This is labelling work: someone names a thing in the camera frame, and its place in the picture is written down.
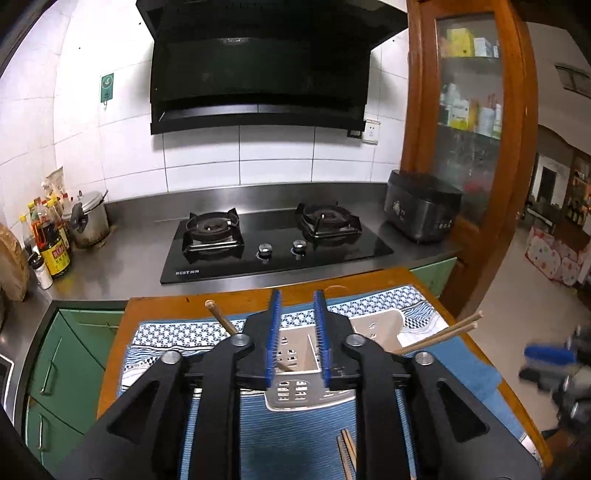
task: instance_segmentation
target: range hood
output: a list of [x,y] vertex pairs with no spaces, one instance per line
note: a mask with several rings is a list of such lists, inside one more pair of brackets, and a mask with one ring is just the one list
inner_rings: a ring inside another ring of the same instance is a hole
[[371,50],[407,28],[379,0],[138,0],[154,37],[152,134],[225,125],[363,131]]

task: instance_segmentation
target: stove knob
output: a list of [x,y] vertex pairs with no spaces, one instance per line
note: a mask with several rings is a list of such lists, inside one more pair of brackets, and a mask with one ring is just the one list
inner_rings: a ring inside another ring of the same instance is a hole
[[295,255],[304,255],[306,253],[307,246],[308,246],[308,244],[306,243],[305,240],[294,240],[293,248],[291,249],[291,251]]
[[271,258],[273,247],[271,244],[260,244],[258,256],[260,258]]

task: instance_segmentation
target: chopsticks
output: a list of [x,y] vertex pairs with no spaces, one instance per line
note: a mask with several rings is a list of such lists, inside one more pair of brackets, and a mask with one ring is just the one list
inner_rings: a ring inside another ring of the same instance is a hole
[[[215,303],[215,301],[206,300],[205,308],[209,310],[209,312],[215,317],[215,319],[224,328],[224,330],[227,331],[230,335],[236,335],[237,333],[239,333],[238,329],[234,327],[234,324],[230,322],[230,320],[228,320],[226,317],[224,317],[222,311],[220,310],[220,307],[217,306],[217,303]],[[291,368],[289,368],[287,365],[282,364],[281,362],[277,362],[276,366],[284,372],[293,372]]]
[[353,465],[353,470],[357,472],[357,448],[355,447],[353,437],[351,436],[349,429],[341,430],[340,434],[343,436],[343,441],[345,443],[345,446],[347,447],[347,452],[349,454],[349,458],[351,459],[351,465]]
[[340,461],[343,463],[343,470],[345,472],[345,480],[353,480],[353,474],[349,468],[349,458],[353,469],[357,471],[357,453],[355,443],[351,438],[348,430],[341,430],[340,435],[336,437],[336,444],[339,447]]
[[478,327],[476,321],[480,320],[481,318],[482,311],[479,310],[478,312],[473,313],[472,315],[466,317],[463,320],[460,320],[454,325],[451,325],[450,327],[447,327],[441,330],[440,332],[437,332],[434,335],[425,338],[424,340],[396,350],[393,353],[395,353],[396,355],[405,355],[407,353],[414,352],[415,350],[420,350],[428,346],[433,346],[440,342],[444,342],[446,340],[449,340],[450,338],[454,338],[457,335],[461,335],[462,333],[470,332],[471,330]]

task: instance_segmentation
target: pressure cooker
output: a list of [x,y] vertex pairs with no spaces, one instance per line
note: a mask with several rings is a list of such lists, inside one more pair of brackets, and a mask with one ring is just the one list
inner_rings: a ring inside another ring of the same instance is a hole
[[78,248],[91,247],[109,235],[109,221],[105,210],[104,193],[78,193],[70,207],[64,209],[62,218],[68,222],[69,231]]

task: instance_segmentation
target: spice jar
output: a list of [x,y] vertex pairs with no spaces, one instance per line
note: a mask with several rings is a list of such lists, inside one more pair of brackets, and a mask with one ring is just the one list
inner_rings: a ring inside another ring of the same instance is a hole
[[45,265],[41,255],[39,255],[37,252],[34,252],[31,255],[31,258],[29,258],[29,265],[35,272],[37,281],[43,290],[46,290],[51,287],[51,285],[53,285],[53,278],[49,274],[47,265]]

